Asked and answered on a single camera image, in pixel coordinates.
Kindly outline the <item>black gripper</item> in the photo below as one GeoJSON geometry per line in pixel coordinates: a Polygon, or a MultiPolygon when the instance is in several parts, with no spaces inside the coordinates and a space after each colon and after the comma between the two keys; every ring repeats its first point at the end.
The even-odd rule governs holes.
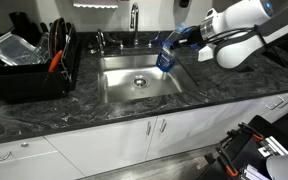
{"type": "MultiPolygon", "coordinates": [[[[183,32],[183,29],[175,29],[172,32],[172,36],[174,38],[178,38],[181,33],[183,32]]],[[[183,45],[193,45],[193,44],[199,44],[202,41],[201,33],[200,33],[200,27],[199,26],[190,26],[184,30],[183,35],[183,45]]],[[[182,47],[182,44],[176,40],[176,41],[164,41],[163,46],[167,47],[169,50],[175,50],[180,47],[182,47]]]]}

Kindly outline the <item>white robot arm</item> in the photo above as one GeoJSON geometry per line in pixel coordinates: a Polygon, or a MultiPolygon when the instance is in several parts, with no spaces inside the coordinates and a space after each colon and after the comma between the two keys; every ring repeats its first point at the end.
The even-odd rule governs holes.
{"type": "Polygon", "coordinates": [[[214,59],[224,69],[237,69],[286,34],[288,5],[275,13],[270,0],[240,0],[222,12],[209,9],[197,26],[180,25],[166,39],[163,51],[174,57],[177,48],[196,44],[199,61],[214,59]]]}

